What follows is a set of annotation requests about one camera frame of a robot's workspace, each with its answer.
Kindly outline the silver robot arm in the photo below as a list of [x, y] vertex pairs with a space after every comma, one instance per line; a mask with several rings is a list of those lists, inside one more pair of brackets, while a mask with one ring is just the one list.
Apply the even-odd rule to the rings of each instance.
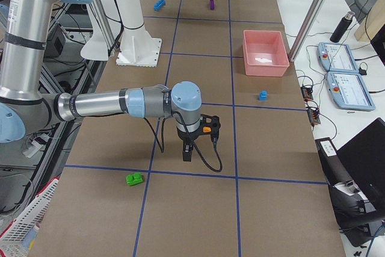
[[106, 56], [120, 46], [119, 65], [157, 65], [162, 41], [145, 29], [139, 0], [114, 0], [120, 18], [116, 36], [100, 0], [10, 0], [1, 61], [1, 142], [83, 117], [123, 113], [144, 119], [173, 117], [183, 141], [183, 159], [190, 160], [204, 127], [201, 93], [193, 82], [77, 95], [39, 92], [52, 7], [57, 2], [85, 4], [91, 10], [104, 37]]

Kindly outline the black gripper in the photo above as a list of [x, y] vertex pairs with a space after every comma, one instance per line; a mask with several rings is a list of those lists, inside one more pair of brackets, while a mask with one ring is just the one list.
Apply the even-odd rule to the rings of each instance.
[[196, 130], [194, 132], [184, 132], [180, 129], [177, 129], [177, 135], [183, 142], [183, 149], [182, 149], [182, 158], [183, 161], [191, 162], [192, 158], [192, 151], [193, 151], [193, 141], [199, 138], [201, 136], [202, 132], [199, 130]]

